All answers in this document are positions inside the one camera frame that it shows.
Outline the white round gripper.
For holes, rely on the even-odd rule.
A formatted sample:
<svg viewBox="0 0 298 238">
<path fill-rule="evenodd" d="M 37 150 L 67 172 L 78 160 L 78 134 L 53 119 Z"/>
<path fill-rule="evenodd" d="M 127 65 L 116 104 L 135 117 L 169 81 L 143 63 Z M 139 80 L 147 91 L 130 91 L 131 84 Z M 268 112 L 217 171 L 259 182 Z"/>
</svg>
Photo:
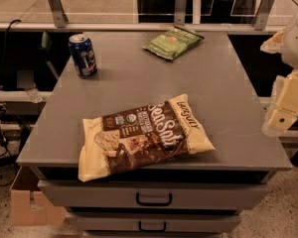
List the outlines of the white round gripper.
<svg viewBox="0 0 298 238">
<path fill-rule="evenodd" d="M 260 46 L 262 52 L 281 54 L 284 63 L 298 67 L 298 12 Z M 298 119 L 298 68 L 286 77 L 278 75 L 273 83 L 262 132 L 269 137 L 282 136 Z"/>
</svg>

